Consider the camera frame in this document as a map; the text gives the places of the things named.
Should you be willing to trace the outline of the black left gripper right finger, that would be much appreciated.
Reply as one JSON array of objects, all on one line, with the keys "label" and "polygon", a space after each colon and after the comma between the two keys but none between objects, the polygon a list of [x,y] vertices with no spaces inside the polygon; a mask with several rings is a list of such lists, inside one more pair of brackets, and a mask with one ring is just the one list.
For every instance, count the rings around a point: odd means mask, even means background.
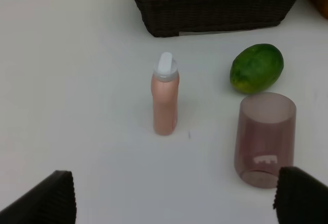
[{"label": "black left gripper right finger", "polygon": [[326,224],[327,186],[298,167],[282,167],[273,209],[280,224]]}]

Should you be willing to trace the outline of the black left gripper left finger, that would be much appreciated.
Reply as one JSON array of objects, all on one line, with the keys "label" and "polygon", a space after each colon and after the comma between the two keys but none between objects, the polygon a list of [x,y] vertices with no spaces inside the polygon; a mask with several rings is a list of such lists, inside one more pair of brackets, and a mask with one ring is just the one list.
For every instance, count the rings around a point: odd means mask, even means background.
[{"label": "black left gripper left finger", "polygon": [[1,210],[1,223],[75,224],[76,216],[73,174],[57,170]]}]

